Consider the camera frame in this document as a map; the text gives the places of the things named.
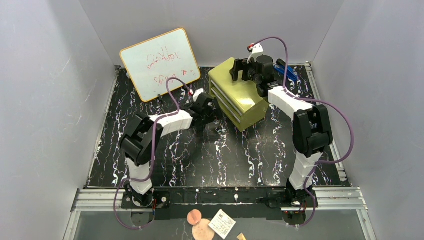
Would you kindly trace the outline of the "small pink round pad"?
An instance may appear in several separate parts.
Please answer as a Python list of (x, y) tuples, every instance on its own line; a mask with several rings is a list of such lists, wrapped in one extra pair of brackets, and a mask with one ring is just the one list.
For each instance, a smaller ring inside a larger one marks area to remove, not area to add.
[(202, 213), (198, 209), (193, 209), (187, 214), (187, 222), (195, 226), (199, 224), (202, 220)]

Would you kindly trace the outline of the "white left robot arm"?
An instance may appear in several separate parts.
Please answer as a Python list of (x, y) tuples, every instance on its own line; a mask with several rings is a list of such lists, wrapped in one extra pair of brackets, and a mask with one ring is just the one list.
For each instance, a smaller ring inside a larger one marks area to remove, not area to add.
[(151, 116), (138, 114), (119, 142), (129, 169), (129, 177), (123, 181), (125, 200), (141, 208), (153, 206), (151, 178), (161, 138), (174, 132), (204, 127), (220, 113), (218, 100), (198, 90), (192, 102), (174, 112)]

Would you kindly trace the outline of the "white printed paper card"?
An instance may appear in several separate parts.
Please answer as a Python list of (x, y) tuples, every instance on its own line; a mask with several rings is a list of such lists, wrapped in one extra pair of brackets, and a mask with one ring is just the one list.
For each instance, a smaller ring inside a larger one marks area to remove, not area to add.
[(209, 222), (208, 226), (223, 240), (227, 238), (236, 221), (220, 209)]

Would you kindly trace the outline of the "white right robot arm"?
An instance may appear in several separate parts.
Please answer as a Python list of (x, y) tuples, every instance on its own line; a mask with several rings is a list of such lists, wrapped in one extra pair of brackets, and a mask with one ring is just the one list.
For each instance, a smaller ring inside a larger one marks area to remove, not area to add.
[(310, 104), (287, 89), (289, 69), (282, 59), (274, 61), (268, 55), (260, 55), (255, 59), (235, 59), (229, 73), (233, 82), (254, 82), (260, 97), (290, 117), (296, 149), (294, 168), (285, 191), (272, 193), (266, 200), (302, 204), (307, 198), (314, 197), (312, 175), (325, 148), (332, 144), (333, 133), (328, 109), (324, 105)]

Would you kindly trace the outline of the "whiteboard with orange frame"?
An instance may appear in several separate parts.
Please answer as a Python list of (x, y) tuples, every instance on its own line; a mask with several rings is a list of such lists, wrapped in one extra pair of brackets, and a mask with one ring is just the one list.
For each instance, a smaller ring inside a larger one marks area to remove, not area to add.
[(150, 102), (201, 77), (188, 35), (177, 28), (124, 48), (119, 56), (142, 102)]

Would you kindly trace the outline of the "large pink round pad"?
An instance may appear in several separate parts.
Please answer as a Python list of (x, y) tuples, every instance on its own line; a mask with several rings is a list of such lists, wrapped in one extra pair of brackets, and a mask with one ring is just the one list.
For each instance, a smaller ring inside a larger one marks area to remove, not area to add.
[(216, 233), (209, 227), (210, 222), (203, 218), (192, 227), (192, 235), (195, 240), (212, 240), (215, 237)]

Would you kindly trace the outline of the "aluminium frame rail front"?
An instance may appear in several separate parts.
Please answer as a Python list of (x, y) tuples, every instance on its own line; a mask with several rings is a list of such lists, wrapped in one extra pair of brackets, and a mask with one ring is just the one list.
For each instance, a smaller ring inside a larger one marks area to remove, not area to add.
[[(359, 187), (315, 187), (318, 210), (368, 210)], [(71, 211), (111, 212), (115, 189), (78, 190)]]

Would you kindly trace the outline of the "aluminium right side rail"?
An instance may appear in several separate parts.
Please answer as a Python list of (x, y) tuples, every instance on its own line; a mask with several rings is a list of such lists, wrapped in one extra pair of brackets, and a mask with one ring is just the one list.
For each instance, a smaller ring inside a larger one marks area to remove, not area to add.
[(332, 153), (332, 159), (333, 161), (328, 160), (328, 163), (324, 164), (324, 166), (334, 166), (337, 170), (338, 177), (341, 181), (341, 183), (346, 183), (348, 178), (347, 174), (345, 172), (345, 168), (341, 162), (336, 163), (338, 160), (341, 159), (342, 155), (340, 154), (340, 151), (338, 150), (338, 147), (335, 144), (334, 135), (333, 135), (333, 128), (330, 120), (330, 109), (332, 108), (328, 104), (323, 103), (321, 99), (321, 95), (318, 91), (318, 86), (316, 83), (315, 76), (313, 74), (312, 69), (312, 63), (310, 61), (307, 61), (305, 63), (305, 69), (308, 76), (309, 83), (311, 85), (313, 94), (314, 94), (314, 103), (317, 104), (316, 107), (314, 107), (314, 111), (317, 110), (317, 113), (319, 115), (318, 121), (321, 122), (320, 124), (320, 139), (323, 139), (324, 137), (327, 138), (327, 140), (319, 140), (320, 142), (326, 142), (326, 145), (329, 146), (331, 153)]

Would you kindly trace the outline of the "blue object behind box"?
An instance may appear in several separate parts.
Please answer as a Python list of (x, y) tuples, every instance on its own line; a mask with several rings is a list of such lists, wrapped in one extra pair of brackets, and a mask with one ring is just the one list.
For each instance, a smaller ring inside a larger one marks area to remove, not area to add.
[(298, 80), (298, 76), (295, 74), (293, 68), (286, 66), (286, 63), (280, 58), (277, 59), (276, 63), (274, 64), (274, 69), (280, 74), (284, 75), (286, 73), (286, 77), (294, 82)]

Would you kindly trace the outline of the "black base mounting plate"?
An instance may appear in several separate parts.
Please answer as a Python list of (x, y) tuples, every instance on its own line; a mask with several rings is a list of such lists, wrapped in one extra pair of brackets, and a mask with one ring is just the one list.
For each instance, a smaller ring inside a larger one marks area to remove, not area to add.
[(222, 210), (233, 219), (279, 221), (318, 207), (316, 192), (311, 187), (307, 191), (283, 186), (155, 187), (141, 194), (126, 185), (118, 199), (121, 209), (152, 210), (156, 220), (184, 219), (192, 210), (211, 219)]

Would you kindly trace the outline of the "small tan wood piece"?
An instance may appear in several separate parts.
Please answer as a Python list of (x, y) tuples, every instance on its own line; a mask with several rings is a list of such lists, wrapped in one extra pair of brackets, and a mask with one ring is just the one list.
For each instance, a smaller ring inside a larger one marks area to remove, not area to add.
[(237, 239), (238, 239), (238, 240), (247, 240), (243, 233), (240, 233), (240, 234), (237, 236)]

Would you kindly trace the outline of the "green metal drawer box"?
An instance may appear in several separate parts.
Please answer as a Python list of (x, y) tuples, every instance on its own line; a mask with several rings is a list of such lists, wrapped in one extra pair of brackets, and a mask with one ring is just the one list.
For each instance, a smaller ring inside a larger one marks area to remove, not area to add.
[(230, 57), (208, 72), (209, 92), (235, 127), (244, 131), (265, 118), (269, 103), (258, 95), (254, 82), (232, 80), (234, 63)]

